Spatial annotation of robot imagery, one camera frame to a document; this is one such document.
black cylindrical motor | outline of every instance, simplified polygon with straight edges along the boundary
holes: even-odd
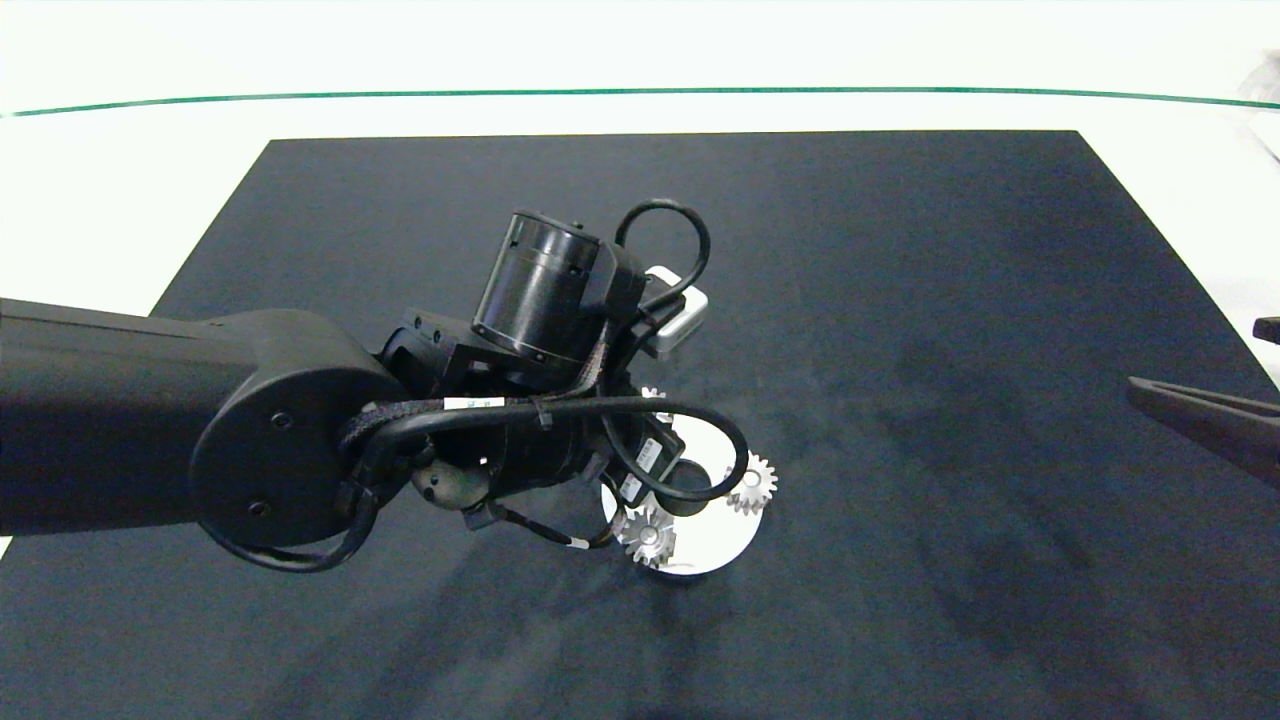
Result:
[[[472,329],[490,342],[576,372],[591,354],[604,316],[581,311],[600,240],[536,213],[517,211],[489,275]]]

spur gear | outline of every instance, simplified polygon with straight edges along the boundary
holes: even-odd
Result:
[[[644,506],[622,523],[618,541],[631,560],[654,570],[671,560],[676,550],[675,518],[660,507]]]
[[[730,507],[741,511],[742,515],[759,512],[773,500],[773,491],[778,487],[777,480],[778,477],[769,466],[769,461],[754,452],[750,454],[742,480],[728,495]]]

black clamp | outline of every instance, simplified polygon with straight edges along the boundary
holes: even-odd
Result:
[[[1253,337],[1280,345],[1280,318],[1260,318]],[[1280,405],[1129,378],[1129,402],[1260,480],[1280,489]]]

black cable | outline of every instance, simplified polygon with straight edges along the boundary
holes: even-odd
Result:
[[[622,222],[618,224],[617,232],[613,233],[613,242],[616,242],[622,247],[626,247],[627,233],[631,231],[631,223],[634,223],[636,218],[648,213],[649,210],[672,210],[675,213],[680,213],[681,215],[684,215],[685,219],[687,219],[694,225],[694,231],[698,233],[698,259],[694,260],[694,268],[689,272],[689,274],[680,278],[680,281],[676,284],[671,286],[671,288],[663,291],[660,295],[641,302],[637,319],[643,316],[645,313],[650,313],[654,309],[662,307],[663,305],[667,305],[668,302],[673,301],[676,297],[680,296],[680,293],[685,292],[689,288],[689,286],[698,282],[698,278],[701,277],[703,270],[707,269],[707,261],[710,260],[712,256],[712,233],[710,231],[707,229],[707,223],[703,222],[701,215],[699,215],[692,208],[689,208],[687,205],[682,205],[675,200],[669,200],[666,197],[655,197],[653,200],[648,200],[628,210],[627,214],[622,218]],[[630,329],[630,325],[632,324],[635,324],[635,320],[632,323],[628,323],[628,327],[626,329]]]
[[[739,429],[731,419],[721,413],[717,413],[716,410],[699,407],[696,405],[686,405],[684,402],[662,397],[590,397],[543,402],[539,404],[538,409],[527,402],[516,402],[502,407],[438,410],[393,420],[383,425],[369,439],[369,443],[365,446],[365,452],[361,455],[356,465],[356,479],[362,486],[376,486],[385,469],[392,466],[397,455],[397,448],[411,439],[420,441],[425,436],[461,428],[532,421],[539,416],[539,409],[543,414],[553,418],[603,418],[607,415],[625,413],[672,413],[676,415],[698,418],[699,420],[716,425],[722,433],[726,434],[726,437],[728,437],[730,443],[732,443],[735,461],[728,475],[710,488],[686,491],[663,486],[657,479],[650,477],[643,468],[640,468],[635,457],[631,457],[626,452],[620,454],[620,460],[622,460],[627,470],[631,471],[631,474],[634,474],[645,487],[678,500],[701,502],[722,497],[732,492],[732,489],[742,479],[742,473],[746,471],[746,437],[742,436],[742,430]],[[622,439],[617,437],[616,432],[614,437],[611,438],[611,442],[616,442],[616,447],[622,447]]]
[[[342,542],[337,547],[321,553],[289,552],[275,547],[242,544],[228,538],[205,521],[201,521],[200,527],[223,550],[253,565],[283,573],[319,573],[337,568],[351,559],[365,544],[370,530],[374,529],[374,521],[378,520],[378,497],[367,487],[360,487],[360,498],[356,501],[356,515],[352,519],[351,528],[347,529],[347,536],[342,538]]]

green line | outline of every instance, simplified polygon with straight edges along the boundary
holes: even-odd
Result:
[[[370,90],[347,92],[261,92],[253,95],[198,95],[192,97],[161,97],[156,100],[125,100],[67,108],[41,108],[0,113],[0,118],[29,115],[55,115],[59,113],[87,113],[90,110],[115,110],[119,108],[147,108],[154,105],[184,105],[189,102],[242,102],[248,100],[329,100],[338,97],[530,97],[556,95],[822,95],[822,94],[952,94],[952,95],[1050,95],[1060,97],[1114,97],[1119,100],[1155,100],[1160,102],[1192,102],[1198,105],[1226,105],[1280,110],[1280,102],[1262,100],[1231,100],[1226,97],[1197,97],[1192,95],[1157,95],[1151,92],[1112,92],[1106,90],[1053,90],[1043,87],[579,87],[547,90]]]

